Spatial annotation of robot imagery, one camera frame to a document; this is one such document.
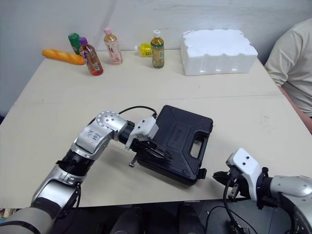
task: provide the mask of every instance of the white wall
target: white wall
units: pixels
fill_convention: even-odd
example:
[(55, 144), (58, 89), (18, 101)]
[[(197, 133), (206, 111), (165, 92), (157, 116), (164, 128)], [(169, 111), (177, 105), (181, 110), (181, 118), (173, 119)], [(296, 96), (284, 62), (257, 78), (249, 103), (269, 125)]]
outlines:
[(240, 29), (264, 62), (276, 39), (309, 17), (311, 0), (1, 0), (0, 114), (39, 66), (42, 49), (71, 50), (71, 32), (104, 50), (101, 29), (110, 25), (121, 48), (133, 50), (154, 29), (167, 49), (179, 48), (187, 30)]

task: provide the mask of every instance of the green bottle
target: green bottle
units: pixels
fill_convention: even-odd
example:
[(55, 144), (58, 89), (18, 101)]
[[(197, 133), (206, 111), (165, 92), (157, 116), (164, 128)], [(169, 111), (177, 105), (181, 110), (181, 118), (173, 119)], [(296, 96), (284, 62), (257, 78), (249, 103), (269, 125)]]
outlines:
[(70, 44), (72, 45), (72, 48), (74, 50), (74, 52), (76, 53), (76, 55), (80, 55), (80, 42), (79, 42), (79, 38), (80, 36), (77, 33), (71, 33), (68, 35), (68, 39)]

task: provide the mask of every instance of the plastic bottle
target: plastic bottle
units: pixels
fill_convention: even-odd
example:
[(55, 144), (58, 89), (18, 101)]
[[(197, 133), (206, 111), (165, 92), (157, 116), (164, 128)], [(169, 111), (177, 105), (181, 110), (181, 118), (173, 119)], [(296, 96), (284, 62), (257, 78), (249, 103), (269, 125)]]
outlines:
[(71, 33), (68, 35), (69, 42), (76, 53), (76, 55), (80, 54), (80, 42), (79, 42), (80, 36), (77, 33)]
[(93, 76), (101, 75), (104, 70), (94, 47), (88, 44), (86, 38), (79, 38), (79, 42), (81, 44), (80, 55), (84, 58), (90, 73)]
[(154, 30), (154, 38), (151, 41), (152, 62), (156, 68), (161, 68), (165, 63), (164, 40), (160, 38), (160, 31)]
[(113, 65), (122, 64), (122, 56), (119, 47), (119, 43), (117, 41), (117, 37), (112, 34), (111, 28), (104, 28), (104, 44), (106, 45), (109, 53), (109, 58)]
[(150, 43), (142, 43), (139, 46), (135, 46), (135, 51), (141, 54), (143, 57), (151, 57), (152, 56), (152, 49)]

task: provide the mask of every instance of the table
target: table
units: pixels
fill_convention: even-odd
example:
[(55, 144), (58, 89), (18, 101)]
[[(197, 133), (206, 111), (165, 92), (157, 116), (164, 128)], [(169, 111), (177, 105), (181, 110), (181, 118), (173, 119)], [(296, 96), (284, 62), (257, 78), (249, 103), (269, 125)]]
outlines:
[[(270, 176), (312, 176), (311, 135), (259, 61), (248, 74), (185, 77), (178, 53), (166, 51), (165, 67), (157, 70), (147, 67), (150, 59), (123, 52), (124, 64), (104, 64), (100, 77), (89, 77), (84, 66), (75, 70), (45, 59), (0, 126), (1, 206), (29, 206), (35, 189), (90, 119), (102, 110), (133, 105), (159, 112), (169, 104), (214, 120), (202, 163), (206, 179), (188, 187), (139, 164), (130, 168), (134, 153), (111, 141), (82, 184), (81, 206), (221, 198), (224, 187), (212, 174), (227, 170), (226, 159), (239, 147), (269, 167)], [(105, 61), (105, 54), (99, 55)], [(167, 85), (175, 83), (172, 79), (181, 81), (179, 89)], [(123, 117), (136, 122), (149, 114), (138, 109)]]

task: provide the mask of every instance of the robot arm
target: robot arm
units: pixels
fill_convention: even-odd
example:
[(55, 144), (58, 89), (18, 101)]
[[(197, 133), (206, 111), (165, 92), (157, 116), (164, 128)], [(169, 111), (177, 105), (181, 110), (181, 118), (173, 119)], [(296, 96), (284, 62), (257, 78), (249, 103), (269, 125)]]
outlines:
[(292, 220), (291, 233), (312, 234), (312, 179), (305, 176), (268, 176), (268, 168), (259, 163), (244, 149), (238, 149), (226, 161), (228, 173), (217, 172), (214, 178), (226, 184), (231, 180), (230, 199), (238, 192), (263, 206), (281, 207)]
[(80, 184), (111, 139), (125, 144), (127, 150), (151, 151), (156, 146), (141, 141), (153, 139), (157, 130), (154, 117), (145, 118), (135, 126), (115, 112), (100, 113), (80, 132), (66, 156), (56, 163), (36, 190), (31, 206), (19, 210), (0, 224), (0, 233), (48, 233), (56, 218), (72, 208), (80, 192)]

